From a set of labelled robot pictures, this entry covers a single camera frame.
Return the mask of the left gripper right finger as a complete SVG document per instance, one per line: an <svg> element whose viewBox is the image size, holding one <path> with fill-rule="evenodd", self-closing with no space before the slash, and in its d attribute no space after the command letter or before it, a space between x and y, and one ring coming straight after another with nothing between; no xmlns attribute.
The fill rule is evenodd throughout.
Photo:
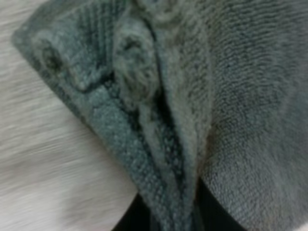
<svg viewBox="0 0 308 231"><path fill-rule="evenodd" d="M242 231L241 226L199 179L194 201L195 231Z"/></svg>

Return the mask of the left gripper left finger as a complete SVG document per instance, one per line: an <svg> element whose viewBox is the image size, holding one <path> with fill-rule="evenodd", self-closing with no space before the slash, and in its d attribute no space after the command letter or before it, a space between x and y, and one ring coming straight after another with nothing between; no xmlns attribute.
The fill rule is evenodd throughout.
<svg viewBox="0 0 308 231"><path fill-rule="evenodd" d="M150 209L137 194L113 231L157 231L158 223Z"/></svg>

